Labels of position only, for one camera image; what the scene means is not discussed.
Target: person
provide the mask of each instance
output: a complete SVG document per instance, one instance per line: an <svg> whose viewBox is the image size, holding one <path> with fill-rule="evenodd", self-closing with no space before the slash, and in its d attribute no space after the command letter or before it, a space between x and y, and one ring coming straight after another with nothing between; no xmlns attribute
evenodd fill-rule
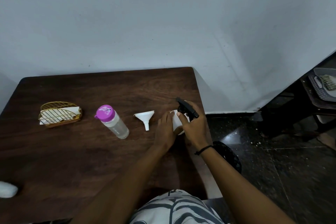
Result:
<svg viewBox="0 0 336 224"><path fill-rule="evenodd" d="M200 108L187 101L199 114L188 122L177 113L187 139L208 165L237 223L294 223L268 197L250 184L206 140L206 118ZM154 224L208 223L223 221L199 198L182 190L172 190L150 200L135 211L147 181L159 160L175 141L173 112L165 112L158 120L155 140L134 165L108 183L71 224Z"/></svg>

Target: hand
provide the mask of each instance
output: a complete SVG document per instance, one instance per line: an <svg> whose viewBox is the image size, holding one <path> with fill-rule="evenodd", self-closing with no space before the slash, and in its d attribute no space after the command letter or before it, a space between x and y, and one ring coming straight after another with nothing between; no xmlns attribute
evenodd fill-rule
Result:
<svg viewBox="0 0 336 224"><path fill-rule="evenodd" d="M201 109L195 103L187 100L185 101L195 109L199 117L197 119L193 119L191 122L188 122L187 117L182 113L178 112L176 115L182 122L182 127L188 140L191 141L192 145L199 151L209 145L206 140L205 129L207 120Z"/></svg>
<svg viewBox="0 0 336 224"><path fill-rule="evenodd" d="M161 148L165 153L174 144L176 138L176 135L173 131L173 116L174 112L170 113L170 111L167 111L157 122L153 146Z"/></svg>

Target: black spray nozzle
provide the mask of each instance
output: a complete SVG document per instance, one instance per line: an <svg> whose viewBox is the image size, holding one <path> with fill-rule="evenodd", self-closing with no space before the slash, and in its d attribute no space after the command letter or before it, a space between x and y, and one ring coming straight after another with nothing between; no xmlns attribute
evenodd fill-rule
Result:
<svg viewBox="0 0 336 224"><path fill-rule="evenodd" d="M199 117L195 109L190 104L188 104L186 101L184 101L183 99L180 99L179 97L176 98L176 101L179 103L179 107L177 111L183 114L186 113L187 116L189 117L189 121L192 121L194 118Z"/></svg>

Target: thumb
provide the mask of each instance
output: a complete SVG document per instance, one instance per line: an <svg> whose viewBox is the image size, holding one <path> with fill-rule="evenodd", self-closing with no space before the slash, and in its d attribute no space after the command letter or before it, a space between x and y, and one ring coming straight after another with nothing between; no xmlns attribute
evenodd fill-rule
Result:
<svg viewBox="0 0 336 224"><path fill-rule="evenodd" d="M187 117L183 113L178 112L176 115L180 119L182 125L186 125L189 123Z"/></svg>

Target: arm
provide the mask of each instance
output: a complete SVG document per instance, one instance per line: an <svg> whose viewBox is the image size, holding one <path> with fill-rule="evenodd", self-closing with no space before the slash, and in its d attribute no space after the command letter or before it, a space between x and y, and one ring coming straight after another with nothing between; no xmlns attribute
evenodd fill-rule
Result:
<svg viewBox="0 0 336 224"><path fill-rule="evenodd" d="M155 141L128 170L110 181L71 224L123 224L131 216L142 191L159 160L175 141L172 116L166 112L158 121Z"/></svg>
<svg viewBox="0 0 336 224"><path fill-rule="evenodd" d="M206 118L199 107L188 101L199 114L197 119L190 123L186 117L177 113L182 122L188 140L200 149L208 146L206 141ZM211 171L225 201L229 205L234 218L238 223L294 223L268 197L250 184L213 148L201 153Z"/></svg>

